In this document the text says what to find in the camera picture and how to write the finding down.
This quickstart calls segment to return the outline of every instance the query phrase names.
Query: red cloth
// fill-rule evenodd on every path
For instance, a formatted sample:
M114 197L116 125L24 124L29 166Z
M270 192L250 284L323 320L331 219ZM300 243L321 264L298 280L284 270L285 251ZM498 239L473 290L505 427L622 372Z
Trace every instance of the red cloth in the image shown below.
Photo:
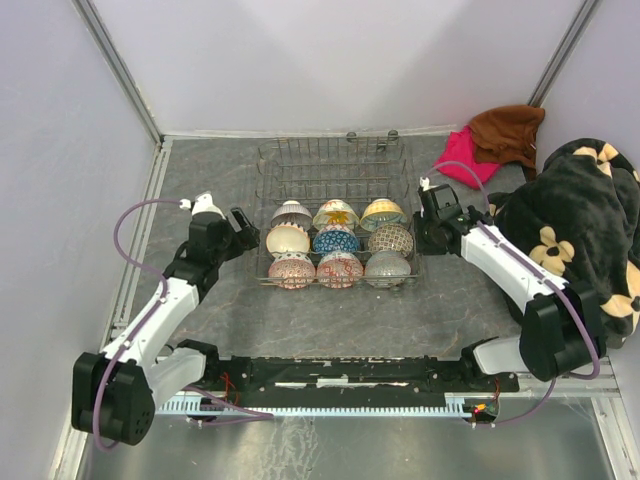
M451 135L449 135L447 146L435 164L438 165L442 162L450 161L464 163L478 175L478 178L480 178L480 181L482 181L484 185L493 174L498 171L501 165L498 163L476 163L473 158L474 148L475 145L471 138L471 128L467 125L461 132L452 132ZM440 168L438 171L471 188L476 190L480 189L476 180L462 167L448 165Z

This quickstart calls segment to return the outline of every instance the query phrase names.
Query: patterned bowl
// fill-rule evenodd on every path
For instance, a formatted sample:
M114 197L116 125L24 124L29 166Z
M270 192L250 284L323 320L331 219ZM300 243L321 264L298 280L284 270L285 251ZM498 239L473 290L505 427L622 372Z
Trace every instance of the patterned bowl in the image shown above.
M371 253L385 250L400 252L406 257L413 251L413 236L402 225L388 223L376 228L371 234L368 249Z
M355 233L349 227L338 223L327 225L313 239L313 251L320 255L335 251L357 252L359 248L360 241Z
M400 206L387 200L379 198L371 202L362 214L360 225L365 230L373 232L376 228L387 223L406 223L407 216L404 214Z
M311 212L300 205L300 202L289 200L284 202L271 217L271 228L279 223L295 223L308 231L311 228L312 219Z
M318 213L313 217L313 226L321 230L327 225L338 223L353 230L358 225L358 221L358 215L347 202L334 199L329 200L318 209Z
M318 281L329 288L347 288L362 277L363 268L355 255L332 252L318 264Z
M272 228L267 235L267 250L272 255L287 252L308 253L310 247L309 235L295 223L281 223Z
M391 288L405 281L411 275L411 265L399 252L374 253L367 262L365 276L369 285L375 288Z
M281 288L304 288L316 276L316 267L303 253L279 254L269 267L269 278Z

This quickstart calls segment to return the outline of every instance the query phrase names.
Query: wall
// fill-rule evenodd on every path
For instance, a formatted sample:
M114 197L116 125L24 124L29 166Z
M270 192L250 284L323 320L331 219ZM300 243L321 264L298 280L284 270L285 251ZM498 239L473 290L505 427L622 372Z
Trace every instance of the wall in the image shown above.
M163 132L414 128L526 103L579 0L94 0Z
M640 2L602 2L544 102L539 159L580 137L610 142L640 168ZM640 442L640 334L610 352L627 413Z
M46 478L122 272L111 246L154 145L70 1L0 17L0 471Z

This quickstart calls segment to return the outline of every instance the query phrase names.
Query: blanket with flower pattern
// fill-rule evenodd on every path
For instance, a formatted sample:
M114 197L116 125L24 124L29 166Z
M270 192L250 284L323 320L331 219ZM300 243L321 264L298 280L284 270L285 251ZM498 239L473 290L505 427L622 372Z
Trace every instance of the blanket with flower pattern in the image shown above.
M639 182L613 146L582 138L556 150L535 180L489 196L514 245L550 272L594 286L610 348L640 316Z

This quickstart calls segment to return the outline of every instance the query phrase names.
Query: wire basket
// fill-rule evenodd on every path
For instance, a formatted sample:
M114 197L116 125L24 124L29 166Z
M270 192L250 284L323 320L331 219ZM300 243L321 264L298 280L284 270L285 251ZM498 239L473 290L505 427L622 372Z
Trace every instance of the wire basket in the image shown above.
M418 208L414 204L417 196L411 188L412 178L415 174L408 147L393 130L380 137L358 137L349 133L339 138L281 138L262 144L258 148L253 216L261 231L260 246L247 255L250 273L264 285L284 281L268 277L274 258L267 250L266 236L274 212L287 200L297 200L315 214L328 200L341 199L360 216L372 201L387 198L402 208L408 218L404 226L412 232L413 212ZM308 233L313 242L318 231L312 227ZM364 267L371 258L371 252L367 250L371 232L357 226L355 234L360 248L354 255ZM315 266L322 258L315 252L308 256ZM409 276L362 276L355 282L348 277L316 277L317 282L311 285L329 283L340 287L343 286L340 282L348 282L359 286L365 282L376 283L376 280L380 284L394 278L406 279L404 284L412 285L421 274L415 241L407 261L411 265Z

